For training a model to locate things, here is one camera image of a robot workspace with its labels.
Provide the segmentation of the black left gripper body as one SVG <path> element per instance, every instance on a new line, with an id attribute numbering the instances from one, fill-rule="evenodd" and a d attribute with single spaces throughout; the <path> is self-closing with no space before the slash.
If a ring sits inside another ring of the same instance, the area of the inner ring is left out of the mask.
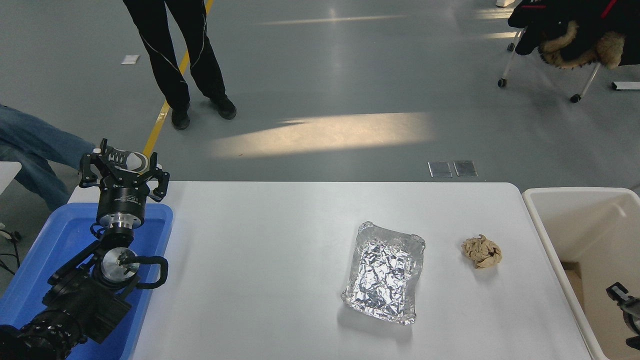
<path id="1" fill-rule="evenodd" d="M 103 219 L 112 214 L 129 214 L 137 219 L 143 219 L 149 193 L 150 189 L 147 185 L 121 186 L 114 182 L 102 182 L 97 218 Z"/>

